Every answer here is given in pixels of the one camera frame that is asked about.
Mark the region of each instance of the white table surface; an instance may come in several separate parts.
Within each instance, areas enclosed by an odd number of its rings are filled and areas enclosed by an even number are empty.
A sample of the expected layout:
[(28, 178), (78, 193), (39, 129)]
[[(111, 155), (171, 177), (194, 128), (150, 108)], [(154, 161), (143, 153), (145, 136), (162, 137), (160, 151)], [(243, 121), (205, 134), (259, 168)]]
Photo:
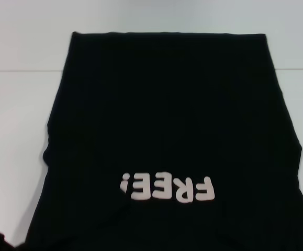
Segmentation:
[[(72, 31), (265, 33), (303, 146), (303, 1), (0, 0), (0, 232), (21, 243)], [(303, 192), (303, 153), (299, 172)]]

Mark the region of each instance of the black cloth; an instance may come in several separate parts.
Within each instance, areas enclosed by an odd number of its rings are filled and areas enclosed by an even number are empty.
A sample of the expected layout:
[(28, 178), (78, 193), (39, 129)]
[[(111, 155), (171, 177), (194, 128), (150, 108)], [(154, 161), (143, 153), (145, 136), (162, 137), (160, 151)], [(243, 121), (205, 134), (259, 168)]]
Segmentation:
[(73, 33), (48, 133), (34, 250), (303, 250), (301, 146), (265, 35)]

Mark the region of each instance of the black t-shirt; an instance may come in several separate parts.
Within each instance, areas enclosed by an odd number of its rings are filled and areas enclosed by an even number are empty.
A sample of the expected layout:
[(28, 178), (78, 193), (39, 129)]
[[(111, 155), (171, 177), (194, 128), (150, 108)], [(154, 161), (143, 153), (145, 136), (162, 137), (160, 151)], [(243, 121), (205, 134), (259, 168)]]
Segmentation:
[(74, 33), (39, 250), (303, 250), (301, 146), (265, 35)]

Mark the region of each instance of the folded black shirt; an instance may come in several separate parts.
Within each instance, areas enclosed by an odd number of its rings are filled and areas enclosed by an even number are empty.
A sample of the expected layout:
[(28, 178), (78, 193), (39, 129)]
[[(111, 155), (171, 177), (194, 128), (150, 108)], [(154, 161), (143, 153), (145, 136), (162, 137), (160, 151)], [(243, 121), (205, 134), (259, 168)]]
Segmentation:
[(265, 35), (74, 33), (48, 133), (34, 250), (303, 250)]

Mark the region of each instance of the white background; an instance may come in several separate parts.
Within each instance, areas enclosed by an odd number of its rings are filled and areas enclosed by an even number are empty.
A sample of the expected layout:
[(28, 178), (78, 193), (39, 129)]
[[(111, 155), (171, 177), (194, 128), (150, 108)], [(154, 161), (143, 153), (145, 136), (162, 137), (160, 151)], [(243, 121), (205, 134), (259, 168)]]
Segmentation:
[[(303, 1), (0, 0), (0, 232), (24, 241), (73, 31), (265, 33), (303, 146)], [(303, 153), (299, 172), (303, 191)]]

